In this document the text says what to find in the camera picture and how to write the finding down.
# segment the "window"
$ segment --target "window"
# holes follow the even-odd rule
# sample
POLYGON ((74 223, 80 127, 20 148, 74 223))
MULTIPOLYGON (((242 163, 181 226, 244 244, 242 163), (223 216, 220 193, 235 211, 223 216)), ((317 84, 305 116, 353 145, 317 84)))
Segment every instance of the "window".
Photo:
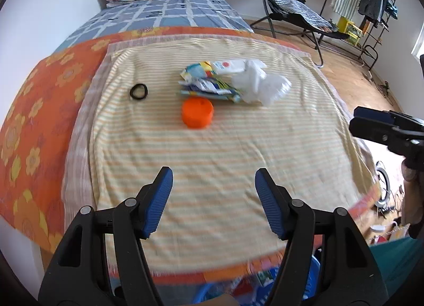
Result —
POLYGON ((424 24, 421 28, 420 36, 418 37, 417 42, 415 43, 415 47, 412 50, 412 55, 416 57, 418 60, 420 56, 424 54, 424 24))

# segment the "yellow striped towel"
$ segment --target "yellow striped towel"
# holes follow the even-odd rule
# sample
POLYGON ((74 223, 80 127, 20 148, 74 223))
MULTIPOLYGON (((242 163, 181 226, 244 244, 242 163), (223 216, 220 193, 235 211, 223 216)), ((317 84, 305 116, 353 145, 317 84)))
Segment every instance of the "yellow striped towel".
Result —
POLYGON ((255 40, 188 38, 127 48, 112 59, 90 138, 94 196, 98 209, 114 207, 162 166, 173 170, 158 229, 143 242, 153 271, 203 271, 281 249, 254 188, 261 167, 293 198, 329 211, 353 206, 373 184, 341 105, 309 54, 255 40), (291 81, 290 93, 269 108, 214 101, 211 126, 188 129, 179 73, 229 58, 264 61, 267 72, 291 81), (148 87, 144 101, 129 98, 136 83, 148 87))

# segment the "white package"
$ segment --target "white package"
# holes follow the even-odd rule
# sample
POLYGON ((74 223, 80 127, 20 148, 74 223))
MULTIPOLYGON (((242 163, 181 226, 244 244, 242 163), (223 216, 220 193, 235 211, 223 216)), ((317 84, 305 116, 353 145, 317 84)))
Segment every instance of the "white package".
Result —
POLYGON ((249 60, 249 59, 233 59, 225 61, 214 61, 211 62, 213 71, 216 74, 232 74, 244 72, 247 68, 247 64, 254 64, 259 68, 266 68, 266 64, 260 60, 249 60))

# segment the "orange bottle cap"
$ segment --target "orange bottle cap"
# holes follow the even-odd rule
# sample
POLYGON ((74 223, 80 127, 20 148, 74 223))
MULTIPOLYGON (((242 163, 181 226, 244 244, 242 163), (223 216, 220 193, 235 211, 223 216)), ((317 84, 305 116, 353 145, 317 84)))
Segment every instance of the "orange bottle cap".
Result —
POLYGON ((182 106, 183 122, 188 128, 205 128, 212 122, 213 105, 202 97, 190 97, 182 106))

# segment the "clothes rack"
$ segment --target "clothes rack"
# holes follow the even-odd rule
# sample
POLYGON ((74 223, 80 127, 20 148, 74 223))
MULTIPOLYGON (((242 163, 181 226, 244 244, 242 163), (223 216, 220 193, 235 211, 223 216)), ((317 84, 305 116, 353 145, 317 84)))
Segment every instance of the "clothes rack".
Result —
MULTIPOLYGON (((321 15, 321 16, 322 16, 322 13, 324 12, 325 6, 327 5, 327 2, 328 2, 328 0, 324 0, 324 4, 323 4, 322 9, 321 9, 321 12, 320 12, 320 15, 321 15)), ((385 22, 386 22, 386 24, 387 24, 387 23, 388 23, 389 18, 391 17, 391 15, 389 15, 389 14, 388 14, 388 13, 386 13, 386 12, 384 13, 384 15, 386 15, 386 16, 387 16, 386 21, 385 21, 385 22)), ((353 48, 355 48, 355 49, 359 50, 359 51, 360 51, 360 54, 359 54, 359 55, 356 55, 356 54, 352 53, 351 51, 349 51, 349 50, 347 50, 347 49, 344 49, 344 48, 342 48, 342 47, 339 47, 339 46, 337 46, 337 45, 335 45, 335 44, 332 44, 332 43, 330 43, 330 42, 323 41, 324 36, 321 36, 321 37, 319 38, 318 44, 319 44, 320 46, 322 46, 323 48, 325 48, 325 49, 328 49, 328 50, 334 51, 334 52, 339 53, 339 54, 341 54, 341 55, 343 55, 343 56, 346 56, 346 57, 349 57, 349 58, 352 58, 351 56, 354 56, 354 57, 355 57, 355 58, 357 58, 358 60, 361 60, 361 59, 362 59, 362 61, 364 62, 364 64, 368 67, 368 70, 370 70, 370 71, 371 71, 371 69, 374 67, 374 65, 377 63, 377 60, 378 60, 378 52, 377 52, 377 50, 376 50, 376 47, 377 47, 377 45, 378 45, 378 44, 382 45, 382 43, 381 43, 381 38, 382 38, 382 36, 383 36, 384 32, 385 32, 385 31, 388 31, 388 28, 386 28, 386 27, 385 27, 385 26, 383 26, 383 25, 382 25, 382 27, 383 27, 383 29, 381 30, 381 32, 380 32, 380 34, 379 34, 379 36, 378 36, 378 38, 377 38, 377 37, 375 37, 375 36, 373 36, 373 35, 372 35, 373 29, 374 29, 374 26, 372 26, 372 27, 371 27, 371 30, 370 30, 369 32, 366 32, 366 33, 365 33, 366 38, 365 38, 364 43, 361 45, 361 47, 358 47, 357 45, 353 45, 353 44, 351 44, 350 42, 344 41, 345 43, 349 44, 349 45, 350 45, 350 46, 352 46, 353 48), (373 40, 375 40, 375 44, 374 44, 374 45, 372 45, 372 44, 367 44, 367 43, 368 43, 368 40, 369 40, 370 38, 372 38, 373 40), (328 47, 328 46, 326 46, 326 45, 330 45, 330 46, 336 47, 337 49, 333 49, 333 48, 328 47), (350 55, 346 55, 346 54, 344 54, 344 53, 343 53, 343 52, 341 52, 341 51, 345 51, 345 52, 349 53, 350 55), (374 61, 373 61, 373 63, 372 63, 371 65, 369 65, 368 63, 366 63, 366 62, 365 62, 365 60, 363 60, 362 55, 365 55, 365 56, 370 57, 372 60, 374 60, 374 61)))

